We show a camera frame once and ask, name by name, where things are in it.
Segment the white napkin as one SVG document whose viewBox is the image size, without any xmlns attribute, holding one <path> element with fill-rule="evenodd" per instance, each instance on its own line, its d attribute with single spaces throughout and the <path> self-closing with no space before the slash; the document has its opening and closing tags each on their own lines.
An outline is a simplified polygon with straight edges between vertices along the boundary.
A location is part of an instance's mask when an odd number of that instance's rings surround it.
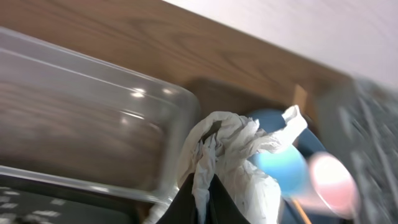
<svg viewBox="0 0 398 224">
<path fill-rule="evenodd" d="M 259 120 L 235 113 L 216 111 L 189 132 L 178 159 L 178 191 L 194 173 L 192 195 L 197 208 L 197 223 L 206 223 L 210 184 L 217 175 L 239 211 L 249 223 L 277 223 L 282 194 L 278 182 L 248 159 L 262 152 L 281 152 L 307 128 L 299 107 L 282 113 L 286 126 L 267 133 Z M 175 196 L 154 205 L 146 223 L 157 223 Z"/>
</svg>

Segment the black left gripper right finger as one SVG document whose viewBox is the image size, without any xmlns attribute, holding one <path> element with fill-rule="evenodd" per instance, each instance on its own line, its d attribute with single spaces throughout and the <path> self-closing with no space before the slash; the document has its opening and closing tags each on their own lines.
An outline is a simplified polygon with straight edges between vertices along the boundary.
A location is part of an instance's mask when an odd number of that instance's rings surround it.
<svg viewBox="0 0 398 224">
<path fill-rule="evenodd" d="M 217 175 L 211 181 L 209 192 L 206 224 L 249 224 Z"/>
</svg>

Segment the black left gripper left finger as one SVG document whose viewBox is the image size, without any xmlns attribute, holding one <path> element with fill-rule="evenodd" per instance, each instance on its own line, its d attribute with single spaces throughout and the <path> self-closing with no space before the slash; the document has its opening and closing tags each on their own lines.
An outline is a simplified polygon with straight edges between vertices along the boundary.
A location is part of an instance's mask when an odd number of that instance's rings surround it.
<svg viewBox="0 0 398 224">
<path fill-rule="evenodd" d="M 167 211 L 156 224 L 197 224 L 197 208 L 192 195 L 194 173 L 188 175 Z"/>
</svg>

